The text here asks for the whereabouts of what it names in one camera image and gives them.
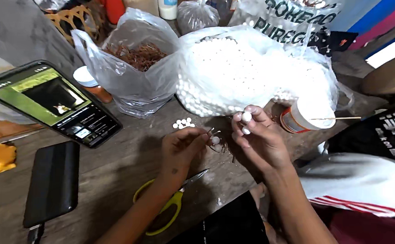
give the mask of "bamboo skewer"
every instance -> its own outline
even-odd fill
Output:
[[[361,119],[362,117],[343,117],[343,118],[325,118],[325,119],[311,119],[311,120],[326,120],[326,119]]]

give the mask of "spice jar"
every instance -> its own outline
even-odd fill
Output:
[[[95,95],[101,102],[109,103],[113,97],[90,75],[87,66],[80,67],[74,71],[74,79],[80,83],[83,88]]]

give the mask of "scissor blade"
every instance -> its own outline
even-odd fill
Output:
[[[197,179],[199,179],[200,177],[202,177],[203,175],[205,175],[206,172],[208,172],[208,170],[210,169],[204,169],[201,172],[197,173],[196,175],[194,175],[193,177],[184,180],[184,182],[182,183],[182,186],[180,188],[180,190],[185,190],[188,186],[190,186],[191,184],[193,184],[193,182],[195,182]]]

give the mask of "yellow scissors handle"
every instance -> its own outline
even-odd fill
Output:
[[[152,184],[154,182],[155,179],[150,180],[148,182],[146,182],[143,186],[141,186],[136,193],[134,193],[134,197],[133,197],[133,203],[135,203],[137,201],[137,198],[139,197],[139,194],[141,191],[143,191],[146,187],[148,187],[150,184]],[[152,236],[152,235],[157,235],[160,234],[161,232],[165,231],[170,225],[172,225],[172,223],[175,221],[175,219],[178,217],[179,211],[181,210],[181,200],[182,200],[182,195],[184,193],[177,191],[175,192],[175,194],[173,194],[173,196],[169,199],[169,201],[164,205],[164,207],[160,210],[160,213],[164,212],[166,209],[168,209],[170,206],[172,206],[173,204],[176,205],[176,212],[175,215],[173,215],[172,219],[169,221],[169,223],[167,223],[167,225],[165,225],[164,227],[156,230],[156,231],[147,231],[146,235],[148,236]]]

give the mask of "white glue bottle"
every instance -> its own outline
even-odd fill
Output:
[[[303,133],[311,130],[329,129],[336,123],[330,105],[313,98],[300,97],[280,115],[282,127],[291,133]]]
[[[160,17],[167,20],[176,19],[178,13],[178,0],[158,0]]]

